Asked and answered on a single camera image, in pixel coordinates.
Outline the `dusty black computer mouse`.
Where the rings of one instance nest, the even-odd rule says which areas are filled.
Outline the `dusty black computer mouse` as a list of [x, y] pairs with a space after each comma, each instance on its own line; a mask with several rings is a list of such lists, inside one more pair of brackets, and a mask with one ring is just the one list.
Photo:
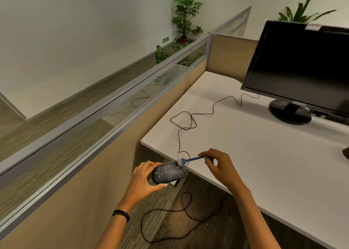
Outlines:
[[151, 179], [156, 185], [174, 182], [186, 176], [186, 169], [184, 166], [179, 165], [178, 161], [162, 163], [154, 168], [151, 173]]

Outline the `person's right forearm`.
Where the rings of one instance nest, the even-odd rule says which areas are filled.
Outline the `person's right forearm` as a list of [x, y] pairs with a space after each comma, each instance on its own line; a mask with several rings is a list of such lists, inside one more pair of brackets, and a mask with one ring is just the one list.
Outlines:
[[227, 187], [238, 205], [250, 249], [281, 249], [251, 191], [244, 184]]

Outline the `variegated leafy plant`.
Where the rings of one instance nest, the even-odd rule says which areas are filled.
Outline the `variegated leafy plant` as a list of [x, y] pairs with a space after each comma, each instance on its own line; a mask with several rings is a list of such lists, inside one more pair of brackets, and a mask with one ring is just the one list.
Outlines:
[[[174, 53], [179, 52], [183, 48], [187, 47], [189, 44], [190, 43], [181, 43], [177, 39], [174, 39], [172, 42], [172, 48], [174, 50]], [[159, 45], [156, 46], [155, 60], [157, 64], [163, 62], [170, 56], [172, 56], [172, 54], [165, 52], [163, 48], [161, 48]], [[180, 62], [178, 62], [178, 64], [189, 67], [202, 56], [204, 56], [204, 47], [200, 47], [199, 49], [195, 50], [194, 52], [189, 54], [187, 57], [182, 59]]]

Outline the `black wristband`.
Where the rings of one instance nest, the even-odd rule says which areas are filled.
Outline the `black wristband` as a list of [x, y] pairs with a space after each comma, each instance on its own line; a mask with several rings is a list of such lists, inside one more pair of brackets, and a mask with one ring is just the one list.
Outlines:
[[126, 211], [123, 211], [123, 210], [114, 210], [111, 217], [113, 217], [113, 216], [123, 216], [123, 217], [125, 217], [126, 223], [128, 223], [129, 220], [130, 220], [129, 214]]

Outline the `small blue cleaning brush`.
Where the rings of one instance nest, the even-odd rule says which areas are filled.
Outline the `small blue cleaning brush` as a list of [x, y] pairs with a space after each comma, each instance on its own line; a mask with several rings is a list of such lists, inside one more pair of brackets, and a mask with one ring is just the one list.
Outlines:
[[195, 157], [195, 158], [189, 158], [189, 159], [180, 158], [180, 159], [177, 160], [177, 165], [178, 165], [179, 167], [184, 167], [184, 166], [186, 166], [189, 162], [196, 161], [196, 160], [199, 160], [199, 159], [204, 159], [204, 157]]

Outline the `person's left hand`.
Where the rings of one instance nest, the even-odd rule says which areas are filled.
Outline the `person's left hand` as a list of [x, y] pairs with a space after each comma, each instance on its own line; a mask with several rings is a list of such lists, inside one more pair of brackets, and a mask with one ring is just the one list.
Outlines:
[[149, 192], [150, 184], [148, 183], [147, 177], [154, 170], [154, 168], [159, 165], [161, 165], [159, 162], [146, 161], [137, 166], [132, 173], [131, 179], [121, 201], [135, 203], [136, 206], [137, 203], [142, 201], [148, 195], [154, 193]]

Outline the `short beige glass-topped partition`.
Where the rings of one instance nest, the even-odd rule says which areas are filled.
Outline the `short beige glass-topped partition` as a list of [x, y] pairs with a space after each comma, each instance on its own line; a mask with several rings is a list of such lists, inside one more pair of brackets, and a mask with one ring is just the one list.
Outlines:
[[252, 6], [209, 31], [206, 70], [243, 82], [257, 39], [244, 36]]

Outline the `long beige glass-topped partition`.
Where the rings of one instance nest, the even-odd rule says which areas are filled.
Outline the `long beige glass-topped partition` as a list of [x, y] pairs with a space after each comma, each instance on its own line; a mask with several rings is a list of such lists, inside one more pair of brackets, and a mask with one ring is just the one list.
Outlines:
[[0, 241], [123, 132], [145, 105], [208, 57], [206, 35], [0, 162]]

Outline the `black computer monitor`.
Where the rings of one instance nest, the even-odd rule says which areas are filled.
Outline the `black computer monitor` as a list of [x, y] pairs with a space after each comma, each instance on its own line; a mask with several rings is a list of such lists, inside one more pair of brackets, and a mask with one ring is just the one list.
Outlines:
[[309, 110], [349, 120], [349, 27], [267, 20], [241, 89], [274, 98], [269, 111], [292, 125]]

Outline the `tall potted palm plant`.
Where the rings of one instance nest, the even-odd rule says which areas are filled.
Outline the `tall potted palm plant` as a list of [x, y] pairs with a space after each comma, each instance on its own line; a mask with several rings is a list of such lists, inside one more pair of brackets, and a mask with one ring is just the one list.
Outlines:
[[200, 26], [193, 25], [192, 18], [199, 14], [204, 3], [197, 0], [174, 0], [174, 3], [172, 24], [175, 25], [177, 33], [180, 35], [180, 43], [186, 44], [189, 34], [194, 36], [203, 34]]

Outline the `person's left forearm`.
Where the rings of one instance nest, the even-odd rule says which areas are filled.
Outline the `person's left forearm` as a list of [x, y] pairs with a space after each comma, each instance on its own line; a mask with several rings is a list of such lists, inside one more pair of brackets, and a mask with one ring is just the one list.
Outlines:
[[[115, 210], [123, 210], [130, 215], [134, 207], [135, 203], [121, 201], [116, 205]], [[123, 216], [111, 217], [94, 249], [119, 249], [126, 224]]]

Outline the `green long-leaf plant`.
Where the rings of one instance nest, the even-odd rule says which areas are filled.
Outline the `green long-leaf plant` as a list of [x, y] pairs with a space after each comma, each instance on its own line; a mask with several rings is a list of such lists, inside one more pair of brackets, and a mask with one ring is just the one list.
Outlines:
[[294, 22], [294, 23], [303, 23], [307, 24], [313, 21], [318, 20], [319, 18], [331, 14], [333, 12], [336, 12], [337, 10], [330, 10], [324, 13], [315, 13], [312, 15], [305, 15], [305, 11], [309, 5], [311, 0], [306, 0], [305, 3], [298, 3], [298, 7], [295, 13], [292, 13], [291, 9], [289, 7], [285, 7], [286, 13], [283, 14], [282, 12], [278, 13], [278, 19], [277, 21], [285, 21], [285, 22]]

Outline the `person's right hand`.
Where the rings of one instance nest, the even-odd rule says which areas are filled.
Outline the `person's right hand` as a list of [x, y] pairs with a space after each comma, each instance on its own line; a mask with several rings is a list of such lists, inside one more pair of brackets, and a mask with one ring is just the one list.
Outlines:
[[203, 153], [210, 153], [212, 160], [205, 159], [205, 164], [214, 175], [233, 195], [244, 186], [243, 181], [235, 169], [230, 156], [220, 150], [209, 149]]

